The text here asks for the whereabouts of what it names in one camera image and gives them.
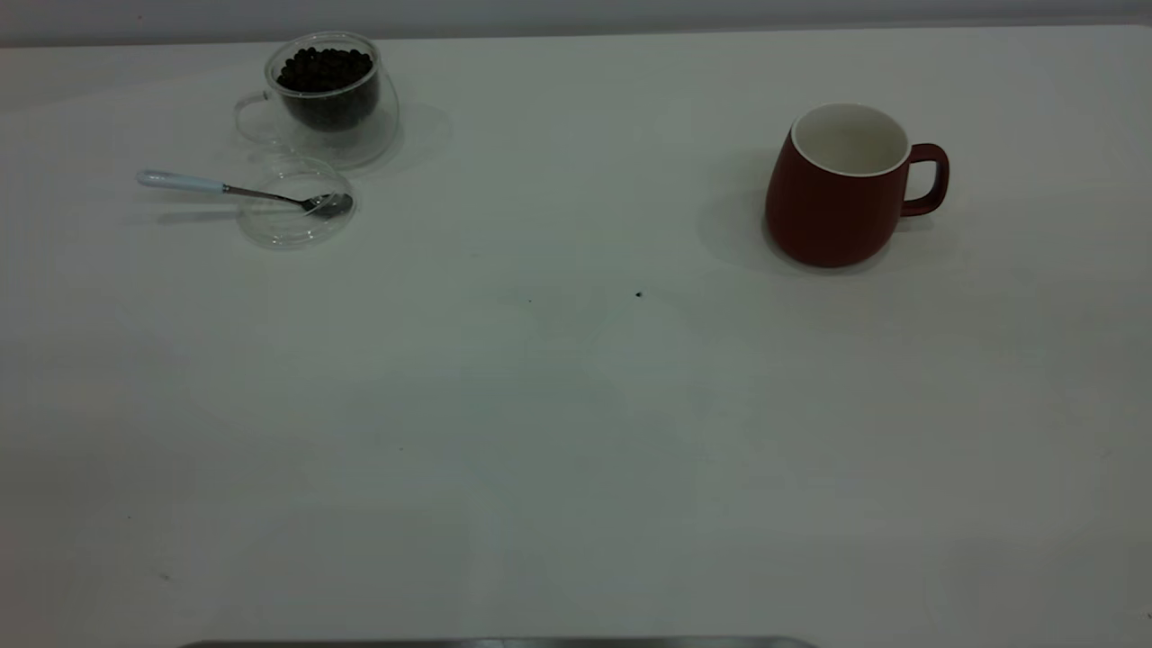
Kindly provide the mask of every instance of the white wall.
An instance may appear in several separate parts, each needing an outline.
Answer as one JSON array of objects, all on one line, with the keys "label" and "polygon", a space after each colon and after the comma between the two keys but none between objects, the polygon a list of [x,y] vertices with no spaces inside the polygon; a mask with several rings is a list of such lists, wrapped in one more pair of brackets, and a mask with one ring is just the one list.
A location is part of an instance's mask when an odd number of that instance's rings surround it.
[{"label": "white wall", "polygon": [[456,37],[859,23],[1106,21],[1152,0],[0,0],[0,45]]}]

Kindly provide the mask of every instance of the glass cup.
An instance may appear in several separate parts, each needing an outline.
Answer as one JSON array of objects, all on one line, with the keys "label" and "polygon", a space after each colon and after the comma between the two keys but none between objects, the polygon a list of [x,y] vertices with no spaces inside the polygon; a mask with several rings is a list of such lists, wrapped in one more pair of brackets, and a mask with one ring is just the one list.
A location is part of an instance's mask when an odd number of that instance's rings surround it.
[{"label": "glass cup", "polygon": [[[351,85],[325,92],[289,90],[278,81],[289,59],[301,50],[356,50],[372,59],[372,69]],[[400,127],[400,100],[371,40],[347,31],[302,36],[279,50],[264,66],[267,90],[241,98],[234,110],[236,130],[268,146],[321,159],[336,168],[371,161],[384,153]],[[271,131],[242,119],[252,104],[271,104]]]}]

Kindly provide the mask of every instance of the mug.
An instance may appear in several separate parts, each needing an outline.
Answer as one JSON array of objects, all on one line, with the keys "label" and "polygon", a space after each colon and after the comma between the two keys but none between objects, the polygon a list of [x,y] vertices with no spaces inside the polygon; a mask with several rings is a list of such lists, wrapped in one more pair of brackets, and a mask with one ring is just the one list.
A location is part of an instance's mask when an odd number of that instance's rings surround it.
[{"label": "mug", "polygon": [[[935,182],[904,199],[908,167],[934,161]],[[768,184],[768,233],[788,256],[821,268],[859,263],[884,248],[901,217],[934,211],[948,193],[948,156],[910,145],[887,114],[827,104],[797,119]]]},{"label": "mug", "polygon": [[[371,70],[355,83],[324,92],[285,88],[279,77],[288,60],[301,50],[357,51],[372,60]],[[295,155],[321,159],[336,168],[349,168],[381,155],[400,127],[400,101],[380,52],[371,40],[348,31],[321,31],[302,36],[279,50],[264,66],[268,88],[242,97],[233,111],[241,135]],[[267,101],[272,131],[253,129],[242,119],[244,108]]]}]

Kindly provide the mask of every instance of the red mug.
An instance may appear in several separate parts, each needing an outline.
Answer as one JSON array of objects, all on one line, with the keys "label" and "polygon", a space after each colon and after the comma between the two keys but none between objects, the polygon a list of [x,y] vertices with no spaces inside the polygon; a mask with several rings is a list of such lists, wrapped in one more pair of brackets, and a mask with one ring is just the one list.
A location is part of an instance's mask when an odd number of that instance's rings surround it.
[{"label": "red mug", "polygon": [[[934,161],[935,182],[904,199],[908,167]],[[768,232],[788,256],[821,268],[859,263],[901,217],[934,211],[948,193],[948,156],[908,143],[896,120],[859,104],[827,104],[793,123],[768,184]]]}]

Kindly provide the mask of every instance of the white spoon handle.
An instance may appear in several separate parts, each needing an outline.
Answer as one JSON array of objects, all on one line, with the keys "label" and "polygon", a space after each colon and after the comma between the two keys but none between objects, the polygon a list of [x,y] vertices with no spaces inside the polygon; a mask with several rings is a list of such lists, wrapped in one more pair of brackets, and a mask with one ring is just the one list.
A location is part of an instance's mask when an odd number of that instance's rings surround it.
[{"label": "white spoon handle", "polygon": [[144,169],[136,174],[136,181],[145,187],[158,189],[181,189],[183,191],[200,191],[203,194],[223,194],[225,183],[219,180],[181,175],[167,171]]}]

